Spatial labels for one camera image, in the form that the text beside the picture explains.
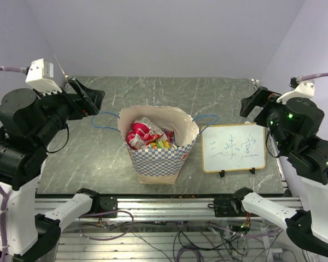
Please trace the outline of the aluminium rail frame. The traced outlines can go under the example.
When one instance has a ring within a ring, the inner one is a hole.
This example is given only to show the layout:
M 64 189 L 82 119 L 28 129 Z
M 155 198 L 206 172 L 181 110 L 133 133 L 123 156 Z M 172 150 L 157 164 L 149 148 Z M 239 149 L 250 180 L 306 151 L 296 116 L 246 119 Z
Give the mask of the aluminium rail frame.
M 269 145 L 266 167 L 206 174 L 201 143 L 196 141 L 173 185 L 141 184 L 127 147 L 116 131 L 116 115 L 134 105 L 175 106 L 199 126 L 244 123 L 241 98 L 256 88 L 253 80 L 226 78 L 82 77 L 89 88 L 103 90 L 102 113 L 69 124 L 52 142 L 37 190 L 36 211 L 47 213 L 81 188 L 106 195 L 120 210 L 115 218 L 80 218 L 62 233 L 47 261 L 195 261 L 183 247 L 197 247 L 204 261 L 313 261 L 275 225 L 253 217 L 247 237 L 231 236 L 228 228 L 244 223 L 225 210 L 217 218 L 209 208 L 242 187 L 301 207 L 291 194 L 280 162 Z

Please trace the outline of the green yellow candy bag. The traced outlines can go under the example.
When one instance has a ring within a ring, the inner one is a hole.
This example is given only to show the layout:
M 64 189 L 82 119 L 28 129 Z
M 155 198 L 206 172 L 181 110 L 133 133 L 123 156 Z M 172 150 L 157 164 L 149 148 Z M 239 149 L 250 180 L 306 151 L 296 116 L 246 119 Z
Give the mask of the green yellow candy bag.
M 167 140 L 156 140 L 145 146 L 146 149 L 166 149 L 177 148 L 177 146 Z

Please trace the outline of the small whiteboard with writing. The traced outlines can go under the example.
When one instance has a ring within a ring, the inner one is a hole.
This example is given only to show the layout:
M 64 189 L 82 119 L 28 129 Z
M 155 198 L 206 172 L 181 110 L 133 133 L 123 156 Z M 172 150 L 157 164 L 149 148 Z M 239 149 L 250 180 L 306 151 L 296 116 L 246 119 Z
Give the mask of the small whiteboard with writing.
M 205 173 L 263 169 L 266 131 L 255 123 L 201 128 L 202 169 Z

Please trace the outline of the red white snack bag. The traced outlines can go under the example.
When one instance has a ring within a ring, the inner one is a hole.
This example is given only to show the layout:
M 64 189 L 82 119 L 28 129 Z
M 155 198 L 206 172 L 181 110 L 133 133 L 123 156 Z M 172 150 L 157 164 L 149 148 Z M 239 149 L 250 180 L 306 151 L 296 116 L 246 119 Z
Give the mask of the red white snack bag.
M 128 132 L 126 142 L 131 149 L 140 150 L 164 135 L 164 131 L 153 121 L 143 117 L 131 124 L 131 130 Z

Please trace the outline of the blue checkered paper bag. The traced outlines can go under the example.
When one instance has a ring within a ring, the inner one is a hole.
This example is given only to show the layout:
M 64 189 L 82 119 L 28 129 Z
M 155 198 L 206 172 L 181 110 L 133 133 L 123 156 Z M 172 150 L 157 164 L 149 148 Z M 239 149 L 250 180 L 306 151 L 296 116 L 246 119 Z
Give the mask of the blue checkered paper bag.
M 136 105 L 116 114 L 138 180 L 175 184 L 197 138 L 205 131 L 196 119 L 172 106 Z

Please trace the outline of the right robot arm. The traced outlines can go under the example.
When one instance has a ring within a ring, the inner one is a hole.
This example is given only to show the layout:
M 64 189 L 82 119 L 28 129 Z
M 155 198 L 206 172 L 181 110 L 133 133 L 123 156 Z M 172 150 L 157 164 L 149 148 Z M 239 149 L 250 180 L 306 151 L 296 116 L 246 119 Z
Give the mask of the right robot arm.
M 301 178 L 309 210 L 282 206 L 247 187 L 231 195 L 227 208 L 236 216 L 258 215 L 283 229 L 297 247 L 328 258 L 328 141 L 317 136 L 325 114 L 304 95 L 265 87 L 242 99 L 240 115 L 247 117 L 257 106 L 261 112 L 254 121 L 268 128 L 278 156 Z

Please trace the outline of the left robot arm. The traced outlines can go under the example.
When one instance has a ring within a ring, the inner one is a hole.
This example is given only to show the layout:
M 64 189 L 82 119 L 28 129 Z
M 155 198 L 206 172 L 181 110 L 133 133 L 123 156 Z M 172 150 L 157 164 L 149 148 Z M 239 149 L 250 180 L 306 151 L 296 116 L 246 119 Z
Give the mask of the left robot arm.
M 56 134 L 68 122 L 97 115 L 105 92 L 68 79 L 73 93 L 43 93 L 19 88 L 0 104 L 0 258 L 37 261 L 57 244 L 62 231 L 77 218 L 96 216 L 100 194 L 80 189 L 66 203 L 45 214 L 35 212 L 42 165 Z

